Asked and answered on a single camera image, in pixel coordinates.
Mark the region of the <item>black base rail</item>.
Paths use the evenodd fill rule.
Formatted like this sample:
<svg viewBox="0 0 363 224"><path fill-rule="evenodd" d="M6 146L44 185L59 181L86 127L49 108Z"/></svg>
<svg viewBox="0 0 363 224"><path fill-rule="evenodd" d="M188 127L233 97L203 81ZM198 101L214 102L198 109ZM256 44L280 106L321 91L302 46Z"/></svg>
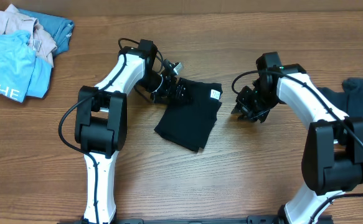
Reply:
<svg viewBox="0 0 363 224"><path fill-rule="evenodd" d="M143 220L140 218L120 219L115 224L272 224L276 215L250 215L247 218L210 218L181 220Z"/></svg>

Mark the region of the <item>black t-shirt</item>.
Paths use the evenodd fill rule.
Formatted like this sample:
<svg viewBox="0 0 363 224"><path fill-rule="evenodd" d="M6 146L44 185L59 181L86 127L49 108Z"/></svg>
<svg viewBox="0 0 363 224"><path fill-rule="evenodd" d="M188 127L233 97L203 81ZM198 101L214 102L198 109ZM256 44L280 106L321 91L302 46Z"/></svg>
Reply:
<svg viewBox="0 0 363 224"><path fill-rule="evenodd" d="M185 78L180 79L179 83L191 94L191 102L185 105L169 104L154 131L165 140L197 152L205 148L217 121L217 112L222 105L222 85Z"/></svg>

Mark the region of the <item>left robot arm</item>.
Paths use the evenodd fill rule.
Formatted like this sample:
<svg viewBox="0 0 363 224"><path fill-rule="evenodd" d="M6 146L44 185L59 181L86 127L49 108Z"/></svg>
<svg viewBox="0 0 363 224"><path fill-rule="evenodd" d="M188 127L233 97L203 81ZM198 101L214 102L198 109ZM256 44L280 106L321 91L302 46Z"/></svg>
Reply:
<svg viewBox="0 0 363 224"><path fill-rule="evenodd" d="M82 223L114 223L115 163L127 135L127 97L136 85L150 93L154 103L188 104L187 88L177 82L181 63L162 60L163 72L153 70L159 51L150 40L137 47L123 47L118 63L94 87L83 86L78 93L75 140L87 166L87 206Z"/></svg>

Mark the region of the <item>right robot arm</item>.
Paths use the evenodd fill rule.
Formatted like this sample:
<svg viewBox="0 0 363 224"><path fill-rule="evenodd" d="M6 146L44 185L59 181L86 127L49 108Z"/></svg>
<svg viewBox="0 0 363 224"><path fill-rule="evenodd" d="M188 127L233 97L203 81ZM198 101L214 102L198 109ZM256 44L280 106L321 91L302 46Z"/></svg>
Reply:
<svg viewBox="0 0 363 224"><path fill-rule="evenodd" d="M256 62L258 79L237 93L233 113L264 122L278 104L288 105L308 130L301 161L303 184L276 215L250 216L250 222L332 223L323 211L363 184L363 118L334 106L299 64L283 65L277 52Z"/></svg>

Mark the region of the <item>beige folded shirt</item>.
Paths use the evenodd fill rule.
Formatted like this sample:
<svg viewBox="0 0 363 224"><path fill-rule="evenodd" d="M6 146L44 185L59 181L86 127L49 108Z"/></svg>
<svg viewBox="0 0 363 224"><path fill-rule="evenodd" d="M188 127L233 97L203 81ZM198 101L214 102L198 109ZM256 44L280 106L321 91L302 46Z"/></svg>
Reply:
<svg viewBox="0 0 363 224"><path fill-rule="evenodd" d="M18 30L25 30L30 34L28 46L36 52L37 57L53 67L53 53L57 50L53 37L44 30L37 18L21 14L10 4L5 11L0 11L0 34L12 34Z"/></svg>

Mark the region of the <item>dark blue folded garment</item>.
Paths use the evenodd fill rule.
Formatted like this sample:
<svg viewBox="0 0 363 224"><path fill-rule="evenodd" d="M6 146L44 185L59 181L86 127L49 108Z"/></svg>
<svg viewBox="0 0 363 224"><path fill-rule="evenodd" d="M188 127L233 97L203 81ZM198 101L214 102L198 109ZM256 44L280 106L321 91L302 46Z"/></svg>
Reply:
<svg viewBox="0 0 363 224"><path fill-rule="evenodd" d="M72 20L25 9L20 9L19 12L37 18L44 30L55 40L57 49L53 52L53 57L69 50L69 42L75 25Z"/></svg>

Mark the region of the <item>dark grey garment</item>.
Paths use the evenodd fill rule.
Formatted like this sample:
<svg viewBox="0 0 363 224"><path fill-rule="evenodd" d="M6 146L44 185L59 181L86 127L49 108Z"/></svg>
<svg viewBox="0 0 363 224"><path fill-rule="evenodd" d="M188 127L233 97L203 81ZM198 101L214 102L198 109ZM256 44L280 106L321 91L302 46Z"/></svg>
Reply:
<svg viewBox="0 0 363 224"><path fill-rule="evenodd" d="M338 109L350 117L363 118L363 78L348 78L342 82L343 92L335 92L326 87L318 90Z"/></svg>

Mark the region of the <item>light blue printed t-shirt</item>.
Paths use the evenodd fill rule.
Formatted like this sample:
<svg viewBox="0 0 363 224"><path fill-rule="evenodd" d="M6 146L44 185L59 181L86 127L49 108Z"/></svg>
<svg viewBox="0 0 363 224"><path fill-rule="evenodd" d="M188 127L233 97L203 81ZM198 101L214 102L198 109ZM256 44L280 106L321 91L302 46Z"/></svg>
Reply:
<svg viewBox="0 0 363 224"><path fill-rule="evenodd" d="M0 35L0 94L20 103L43 98L50 84L52 66L28 46L30 37L24 30Z"/></svg>

